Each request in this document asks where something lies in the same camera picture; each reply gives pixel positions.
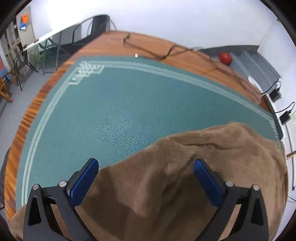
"black cable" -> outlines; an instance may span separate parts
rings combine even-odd
[[[275,112],[275,113],[283,112],[284,110],[288,109],[291,105],[293,105],[293,107],[292,107],[292,109],[291,109],[291,110],[293,110],[293,109],[294,109],[294,106],[295,106],[295,101],[293,101],[293,102],[292,102],[287,108],[285,108],[285,109],[283,109],[283,110],[281,110],[281,111]]]
[[[269,88],[267,91],[265,91],[265,92],[262,93],[262,95],[264,95],[265,93],[267,93],[267,92],[268,92],[268,91],[274,86],[275,83],[281,83],[281,82],[280,82],[279,80],[277,80],[276,82],[274,82],[274,83],[272,84],[272,86],[270,86],[270,88]]]
[[[296,111],[294,111],[294,112],[292,113],[292,115],[293,115],[295,112],[296,112]],[[292,115],[290,115],[290,117],[291,117]]]
[[[289,197],[289,196],[288,196],[288,198],[292,199],[293,201],[296,201],[296,199],[294,199],[294,198],[291,198],[291,197]]]
[[[124,45],[124,46],[125,46],[125,45],[128,45],[128,46],[134,47],[134,48],[136,48],[136,49],[140,49],[140,50],[145,51],[145,52],[147,52],[148,54],[150,54],[150,55],[152,55],[152,56],[154,57],[154,58],[151,58],[151,57],[146,57],[146,56],[145,56],[145,58],[148,58],[148,59],[164,60],[164,59],[166,59],[168,56],[171,56],[171,57],[172,57],[172,56],[176,56],[176,55],[179,55],[179,54],[185,53],[185,52],[187,52],[187,51],[195,51],[195,50],[197,50],[197,49],[198,49],[198,50],[203,49],[203,48],[201,48],[201,47],[187,48],[187,47],[182,46],[182,45],[174,44],[174,45],[172,45],[172,47],[169,49],[169,51],[167,52],[166,55],[159,55],[159,54],[156,54],[156,53],[154,53],[154,52],[152,52],[152,51],[150,51],[150,50],[148,50],[148,49],[145,49],[145,48],[143,48],[143,47],[141,47],[141,46],[138,46],[138,45],[135,45],[135,44],[132,44],[132,43],[127,42],[126,40],[129,39],[130,37],[131,37],[131,33],[129,33],[129,34],[123,39],[123,45]],[[174,48],[177,48],[177,47],[179,47],[179,48],[183,48],[184,50],[171,54],[171,52],[174,50]]]

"chair leg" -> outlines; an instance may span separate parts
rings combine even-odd
[[[44,48],[44,51],[43,51],[43,60],[42,60],[42,74],[44,75],[45,74],[45,71],[44,71],[44,62],[45,62],[45,55],[46,55],[46,46],[47,46],[47,39],[45,40],[45,48]]]
[[[5,90],[5,92],[8,94],[8,95],[11,95],[11,92],[9,91],[8,87],[6,86],[6,84],[4,84],[4,82],[1,80],[2,82],[2,88]]]
[[[18,84],[18,79],[17,79],[17,74],[15,73],[15,80],[16,80],[16,82],[17,82],[17,86],[19,86],[19,84]]]
[[[27,62],[27,65],[28,65],[32,70],[35,70],[37,73],[39,73],[38,70],[36,70],[35,67],[34,67],[32,64],[30,64],[29,62]]]
[[[57,58],[56,58],[56,71],[57,71],[57,64],[58,64],[58,59],[59,59],[59,49],[60,49],[60,47],[61,47],[62,32],[63,32],[63,31],[61,31],[61,32],[59,33],[59,44],[58,44],[58,46],[57,46]]]
[[[18,86],[18,83],[17,83],[17,80],[16,80],[15,76],[12,75],[12,74],[10,76],[11,76],[12,82],[15,84],[15,86]]]
[[[4,99],[6,99],[7,102],[12,103],[12,99],[11,99],[9,96],[7,96],[6,94],[4,94],[2,91],[0,91],[0,95],[1,95]]]
[[[17,75],[17,80],[18,80],[18,82],[19,82],[19,84],[20,84],[20,77],[19,77],[19,75],[18,75],[18,71],[17,71],[16,75]]]
[[[34,70],[34,69],[31,67],[31,65],[29,65],[28,63],[27,63],[27,65],[30,67],[31,70]]]

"chair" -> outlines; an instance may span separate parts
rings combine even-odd
[[[11,82],[11,80],[8,78],[8,75],[10,74],[13,83],[15,84],[15,86],[18,86],[17,79],[15,78],[14,75],[12,75],[13,70],[14,70],[14,69],[11,69],[10,71],[8,71],[8,72],[5,73],[4,75],[2,75],[2,76],[1,76],[1,79],[4,80],[4,81],[6,80],[6,81],[10,81],[10,82]]]
[[[12,103],[12,99],[10,98],[11,92],[2,79],[0,79],[0,95],[6,99],[7,102]]]
[[[28,62],[28,53],[27,53],[27,50],[25,51],[20,51],[18,53],[18,55],[16,56],[15,60],[14,60],[14,69],[12,71],[12,75],[15,75],[15,78],[17,79],[17,82],[18,84],[20,85],[20,90],[22,91],[22,87],[21,87],[21,84],[20,84],[20,77],[19,77],[19,71],[25,66],[25,65],[28,65],[30,67],[31,70],[35,70],[37,73],[38,70],[36,70],[34,68],[34,66],[32,64],[30,64]]]
[[[84,22],[92,19],[91,34],[86,36],[84,39],[81,39],[74,43],[75,30]],[[74,53],[74,46],[84,46],[90,41],[94,40],[96,37],[100,36],[102,33],[106,32],[107,24],[110,21],[110,17],[107,14],[97,15],[91,18],[87,18],[82,23],[77,25],[73,30],[72,35],[72,54]]]

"small white object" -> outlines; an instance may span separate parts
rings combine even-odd
[[[233,182],[232,181],[226,181],[225,184],[228,187],[233,187]]]
[[[254,190],[258,191],[260,189],[260,187],[257,184],[253,185]]]
[[[33,190],[37,190],[38,188],[39,188],[39,185],[38,185],[38,184],[35,184],[35,185],[32,187]]]
[[[63,188],[64,186],[66,186],[67,185],[67,182],[66,181],[60,181],[59,182],[59,186],[61,187],[61,188]]]

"brown towel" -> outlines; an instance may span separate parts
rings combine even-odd
[[[275,142],[241,123],[167,136],[101,169],[76,210],[98,240],[194,240],[216,210],[193,174],[196,158],[236,186],[260,186],[272,240],[286,204],[286,161]],[[71,239],[55,205],[53,209]],[[25,206],[9,223],[19,239],[24,212]],[[228,236],[237,214],[238,208],[220,239]]]

